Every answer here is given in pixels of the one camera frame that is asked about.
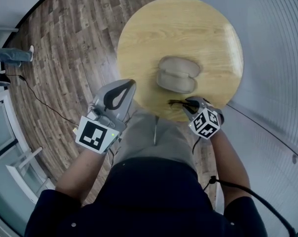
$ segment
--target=black cable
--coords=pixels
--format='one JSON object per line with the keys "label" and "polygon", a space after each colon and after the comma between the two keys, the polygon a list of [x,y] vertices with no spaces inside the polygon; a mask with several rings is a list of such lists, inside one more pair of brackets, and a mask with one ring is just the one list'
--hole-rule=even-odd
{"label": "black cable", "polygon": [[259,200],[262,204],[264,204],[266,206],[266,208],[269,209],[282,222],[282,224],[287,229],[290,237],[298,237],[298,233],[296,233],[295,229],[291,226],[291,224],[269,202],[267,202],[265,199],[260,197],[258,194],[256,194],[251,189],[249,189],[247,187],[244,187],[242,185],[238,185],[238,184],[218,180],[218,179],[216,179],[216,176],[212,176],[211,179],[209,180],[208,184],[214,184],[215,182],[219,182],[220,184],[223,184],[225,186],[238,188],[238,189],[241,189],[241,190],[251,194],[257,200]]}
{"label": "black cable", "polygon": [[249,120],[251,120],[252,122],[254,122],[255,124],[257,124],[259,127],[263,128],[265,131],[267,131],[269,134],[271,134],[274,138],[276,138],[278,141],[280,141],[283,145],[285,145],[288,149],[290,149],[294,155],[296,155],[298,157],[298,154],[292,150],[286,143],[284,143],[280,138],[278,138],[277,136],[275,136],[273,133],[271,133],[269,130],[267,130],[265,127],[263,127],[262,125],[260,125],[259,123],[257,123],[256,121],[254,121],[252,118],[248,117],[247,115],[243,114],[241,111],[239,111],[238,109],[232,107],[231,105],[227,104],[230,108],[234,109],[235,111],[237,111],[238,113],[242,114],[243,116],[245,116],[246,118],[248,118]]}
{"label": "black cable", "polygon": [[203,191],[205,191],[208,187],[208,185],[210,185],[210,182],[208,182],[208,184],[206,185],[206,187],[203,189]]}
{"label": "black cable", "polygon": [[193,146],[193,149],[192,149],[192,154],[194,154],[194,149],[195,149],[197,143],[200,141],[200,138],[201,138],[201,137],[198,137],[198,140],[195,142],[195,144],[194,144],[194,146]]}
{"label": "black cable", "polygon": [[28,82],[26,81],[26,79],[25,79],[23,76],[21,76],[21,75],[7,75],[7,76],[10,76],[10,77],[12,77],[12,76],[14,76],[14,77],[19,77],[19,79],[25,81],[27,87],[32,91],[32,93],[34,94],[34,96],[35,96],[35,98],[36,98],[37,100],[39,100],[43,105],[47,106],[49,109],[51,109],[52,111],[54,111],[55,113],[57,113],[57,114],[58,114],[60,117],[62,117],[64,120],[66,120],[66,121],[68,121],[68,122],[70,122],[70,123],[72,123],[72,124],[74,124],[74,125],[76,125],[76,126],[79,126],[78,124],[76,124],[76,123],[72,122],[71,120],[65,118],[65,117],[62,116],[59,112],[57,112],[55,109],[51,108],[49,105],[45,104],[43,101],[41,101],[40,99],[38,99],[37,96],[36,96],[36,94],[35,94],[35,92],[32,90],[32,88],[29,86]]}
{"label": "black cable", "polygon": [[128,122],[129,122],[129,120],[130,120],[130,115],[129,115],[128,112],[127,112],[127,115],[128,115],[128,119],[127,119],[127,121],[125,122],[125,124],[128,124]]}
{"label": "black cable", "polygon": [[[110,153],[112,154],[112,160],[110,161],[110,156],[109,156],[109,151],[110,151]],[[109,151],[107,151],[106,152],[106,154],[108,155],[108,159],[109,159],[109,164],[111,165],[111,167],[113,166],[113,164],[114,164],[114,153],[113,153],[113,151],[109,148]]]}

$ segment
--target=wooden table top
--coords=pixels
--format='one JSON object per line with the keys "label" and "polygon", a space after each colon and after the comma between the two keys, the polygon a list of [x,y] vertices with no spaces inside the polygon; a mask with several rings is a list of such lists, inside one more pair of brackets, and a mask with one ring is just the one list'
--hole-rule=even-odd
{"label": "wooden table top", "polygon": [[[202,72],[191,94],[168,91],[156,84],[158,63],[178,56],[197,63]],[[127,22],[117,49],[123,79],[137,82],[134,99],[160,117],[186,121],[180,106],[170,99],[202,96],[223,108],[235,94],[243,73],[239,38],[229,21],[199,0],[156,0],[138,10]]]}

